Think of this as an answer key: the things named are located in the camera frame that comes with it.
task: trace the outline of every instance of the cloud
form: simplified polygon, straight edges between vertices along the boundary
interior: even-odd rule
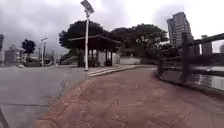
[[[154,13],[152,17],[152,22],[155,25],[167,31],[168,30],[167,20],[169,18],[172,18],[173,14],[178,12],[185,12],[184,4],[165,5]]]
[[[31,39],[40,47],[40,40],[48,37],[48,50],[63,52],[58,44],[58,34],[69,24],[84,20],[84,8],[77,0],[0,0],[0,34],[4,34],[3,49],[11,44],[20,47]],[[122,2],[118,0],[90,0],[96,6],[91,19],[111,30],[128,21]]]

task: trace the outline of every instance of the brick pavement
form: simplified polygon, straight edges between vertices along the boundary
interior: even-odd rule
[[[36,128],[223,128],[224,102],[142,68],[91,78],[33,122]]]

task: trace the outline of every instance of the fence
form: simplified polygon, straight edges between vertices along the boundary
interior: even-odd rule
[[[185,83],[187,77],[190,73],[202,74],[202,75],[212,75],[212,76],[224,76],[222,71],[209,71],[209,70],[200,70],[194,68],[195,65],[204,65],[208,66],[217,62],[224,60],[224,54],[211,54],[211,55],[193,55],[189,54],[191,47],[198,46],[200,44],[211,43],[213,41],[223,40],[224,33],[214,36],[210,36],[204,39],[198,40],[189,40],[187,33],[182,33],[182,46],[164,50],[160,53],[160,60],[158,63],[158,73],[159,76],[162,76],[166,71],[179,71],[181,72],[181,83]],[[181,54],[178,56],[166,56],[172,51],[180,50]]]

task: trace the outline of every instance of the lamp post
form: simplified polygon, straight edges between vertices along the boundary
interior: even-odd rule
[[[5,63],[5,52],[2,52],[2,67],[4,67]]]
[[[85,38],[85,71],[88,71],[88,36],[89,36],[89,17],[94,12],[92,6],[87,0],[81,2],[86,13],[86,38]]]
[[[41,52],[41,54],[42,54],[42,57],[41,57],[41,62],[42,62],[42,67],[44,67],[44,57],[45,57],[45,50],[46,50],[46,42],[43,42],[43,46],[42,46],[42,52]]]

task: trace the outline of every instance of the asphalt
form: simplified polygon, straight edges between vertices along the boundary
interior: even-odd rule
[[[55,99],[84,79],[82,68],[1,68],[0,108],[9,127],[29,127]]]

